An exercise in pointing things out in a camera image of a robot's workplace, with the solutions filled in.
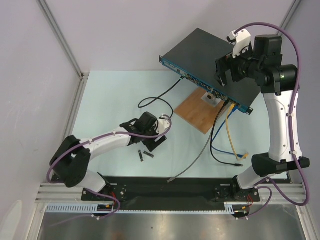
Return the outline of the black transceiver plug slanted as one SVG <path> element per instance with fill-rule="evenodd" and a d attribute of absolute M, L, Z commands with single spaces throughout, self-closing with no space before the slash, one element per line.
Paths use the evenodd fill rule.
<path fill-rule="evenodd" d="M 147 151 L 144 151 L 143 154 L 148 156 L 148 157 L 150 157 L 150 158 L 154 158 L 155 157 L 153 154 L 151 154 L 151 153 L 149 153 Z"/>

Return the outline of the black transceiver plug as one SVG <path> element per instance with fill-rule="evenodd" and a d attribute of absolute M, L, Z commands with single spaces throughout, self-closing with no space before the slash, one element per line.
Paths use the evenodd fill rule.
<path fill-rule="evenodd" d="M 143 153 L 141 150 L 138 151 L 140 162 L 144 162 Z"/>

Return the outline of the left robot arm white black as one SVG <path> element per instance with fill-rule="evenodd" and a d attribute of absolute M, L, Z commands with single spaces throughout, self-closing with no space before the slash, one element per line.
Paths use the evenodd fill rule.
<path fill-rule="evenodd" d="M 96 157 L 112 150 L 142 143 L 150 152 L 166 141 L 166 133 L 172 127 L 167 114 L 156 117 L 144 112 L 140 118 L 124 122 L 105 134 L 78 139 L 70 135 L 64 139 L 49 165 L 48 176 L 54 172 L 67 188 L 81 187 L 92 191 L 99 200 L 110 195 L 108 181 L 99 173 L 88 169 Z"/>

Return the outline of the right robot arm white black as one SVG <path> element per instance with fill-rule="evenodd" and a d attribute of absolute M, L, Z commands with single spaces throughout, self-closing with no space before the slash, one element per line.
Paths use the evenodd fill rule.
<path fill-rule="evenodd" d="M 233 82 L 253 79 L 260 87 L 268 111 L 270 147 L 266 153 L 255 154 L 251 167 L 234 178 L 230 195 L 236 201 L 248 196 L 248 189 L 267 177 L 310 166 L 299 145 L 297 100 L 295 91 L 298 69 L 282 65 L 282 37 L 258 35 L 254 43 L 250 34 L 231 33 L 227 40 L 234 45 L 232 53 L 216 60 L 215 78 L 222 86 L 228 84 L 226 72 Z"/>

